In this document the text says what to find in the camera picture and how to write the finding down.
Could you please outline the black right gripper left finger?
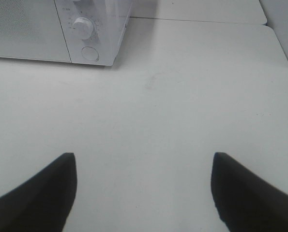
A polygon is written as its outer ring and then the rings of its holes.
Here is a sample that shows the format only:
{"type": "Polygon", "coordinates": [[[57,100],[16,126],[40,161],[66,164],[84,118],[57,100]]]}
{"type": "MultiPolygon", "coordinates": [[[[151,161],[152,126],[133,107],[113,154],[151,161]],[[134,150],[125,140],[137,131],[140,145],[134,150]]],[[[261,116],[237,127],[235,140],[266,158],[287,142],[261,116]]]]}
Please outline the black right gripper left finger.
{"type": "Polygon", "coordinates": [[[0,232],[63,231],[76,191],[76,158],[64,153],[0,196],[0,232]]]}

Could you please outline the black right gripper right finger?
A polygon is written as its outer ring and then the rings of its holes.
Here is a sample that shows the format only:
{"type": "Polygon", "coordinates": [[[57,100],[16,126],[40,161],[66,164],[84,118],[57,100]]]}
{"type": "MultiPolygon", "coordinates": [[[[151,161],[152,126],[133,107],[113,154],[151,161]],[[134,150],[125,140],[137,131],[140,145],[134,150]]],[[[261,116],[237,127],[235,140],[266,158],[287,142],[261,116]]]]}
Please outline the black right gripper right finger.
{"type": "Polygon", "coordinates": [[[288,232],[288,194],[226,153],[213,157],[211,192],[231,232],[288,232]]]}

